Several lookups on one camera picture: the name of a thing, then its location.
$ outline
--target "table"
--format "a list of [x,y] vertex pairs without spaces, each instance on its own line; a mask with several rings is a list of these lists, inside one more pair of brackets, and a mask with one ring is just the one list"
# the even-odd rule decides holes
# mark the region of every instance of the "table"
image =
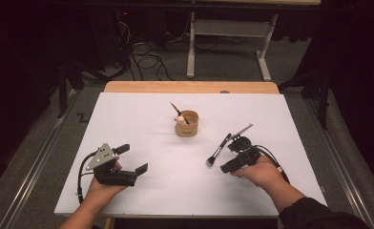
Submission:
[[[273,4],[273,5],[319,5],[321,0],[193,0],[196,2],[209,3],[243,3],[243,4]],[[265,54],[270,44],[271,36],[277,23],[277,14],[273,14],[269,22],[246,22],[246,21],[228,21],[228,20],[206,20],[196,19],[194,11],[191,12],[190,23],[190,49],[187,60],[187,77],[194,78],[195,73],[195,39],[196,34],[202,35],[222,35],[222,36],[241,36],[241,37],[260,37],[263,38],[263,45],[260,51],[256,51],[256,57],[259,62],[261,75],[264,81],[271,81],[270,72],[265,62]]]
[[[198,112],[196,136],[176,136],[176,114],[170,99],[181,110],[194,108]],[[238,106],[244,101],[250,103]],[[130,152],[120,159],[124,170],[146,162],[149,170],[138,178],[135,187],[115,197],[103,216],[276,218],[278,212],[261,188],[220,170],[219,166],[235,155],[224,149],[212,169],[205,165],[224,136],[239,131],[249,121],[255,127],[245,136],[273,152],[291,183],[326,204],[283,95],[278,94],[274,83],[116,81],[108,83],[98,98],[54,212],[69,215],[77,208],[74,193],[80,162],[105,141],[112,147],[130,144]],[[91,178],[82,180],[84,193]]]

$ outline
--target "metal rail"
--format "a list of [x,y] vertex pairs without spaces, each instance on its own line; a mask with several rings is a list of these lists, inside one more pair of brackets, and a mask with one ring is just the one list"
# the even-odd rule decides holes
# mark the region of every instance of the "metal rail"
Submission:
[[18,190],[14,200],[12,201],[9,210],[0,222],[0,229],[13,228],[14,224],[16,223],[23,207],[25,206],[31,194],[33,187],[35,186],[36,181],[41,175],[41,172],[51,154],[50,148],[57,134],[59,133],[60,128],[62,127],[62,123],[64,122],[67,113],[69,112],[70,108],[73,106],[75,100],[78,97],[79,93],[75,93],[74,90],[72,90],[71,94],[69,95],[70,104],[67,112],[65,112],[61,118],[58,118],[58,120],[53,125],[52,130],[48,134],[47,139],[45,140],[44,145],[38,153],[37,158],[32,164],[29,172],[27,173],[26,178],[21,184],[21,187]]
[[343,190],[347,195],[348,201],[353,208],[354,213],[371,228],[374,229],[374,221],[372,220],[368,210],[364,205],[364,201],[356,185],[354,184],[351,175],[346,170],[343,160],[337,151],[336,147],[328,132],[323,128],[320,121],[318,120],[318,111],[316,105],[310,101],[310,99],[304,99],[305,106],[308,108],[310,113],[315,119],[320,132],[322,134],[323,140],[326,143],[327,148],[329,149],[330,156],[335,164],[335,169],[339,178],[339,181],[342,184]]

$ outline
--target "makeup brush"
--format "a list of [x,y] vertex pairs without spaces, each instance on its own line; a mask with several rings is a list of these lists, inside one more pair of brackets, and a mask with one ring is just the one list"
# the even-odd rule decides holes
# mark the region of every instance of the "makeup brush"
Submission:
[[222,141],[222,143],[220,143],[219,147],[217,148],[217,150],[214,152],[214,154],[212,156],[210,156],[208,159],[207,159],[207,165],[209,167],[212,167],[213,164],[214,164],[214,161],[215,159],[217,158],[219,152],[222,150],[222,148],[225,146],[226,142],[229,141],[229,137],[231,137],[231,134],[228,134]]
[[175,106],[175,104],[173,104],[172,102],[170,102],[170,104],[172,104],[173,108],[176,110],[178,116],[182,116],[184,117],[184,120],[186,120],[186,123],[187,124],[190,124],[190,122],[188,122],[187,118],[181,113],[181,111],[178,110],[178,108]]

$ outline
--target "forearm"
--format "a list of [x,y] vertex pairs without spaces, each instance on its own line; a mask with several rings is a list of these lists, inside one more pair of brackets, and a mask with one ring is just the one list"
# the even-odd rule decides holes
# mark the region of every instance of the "forearm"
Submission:
[[85,198],[76,211],[74,211],[59,228],[90,229],[93,227],[94,219],[102,212],[102,210],[101,207],[96,207],[95,204],[89,202],[89,200]]
[[263,187],[263,189],[273,200],[279,213],[299,199],[305,198],[302,192],[284,180],[270,183],[268,186]]

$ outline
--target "black sleeve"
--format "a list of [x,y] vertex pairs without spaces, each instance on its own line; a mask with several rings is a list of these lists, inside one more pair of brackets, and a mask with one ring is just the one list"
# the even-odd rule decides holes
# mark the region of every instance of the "black sleeve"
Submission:
[[301,198],[280,213],[284,229],[367,229],[359,218],[343,212],[332,212],[313,198]]

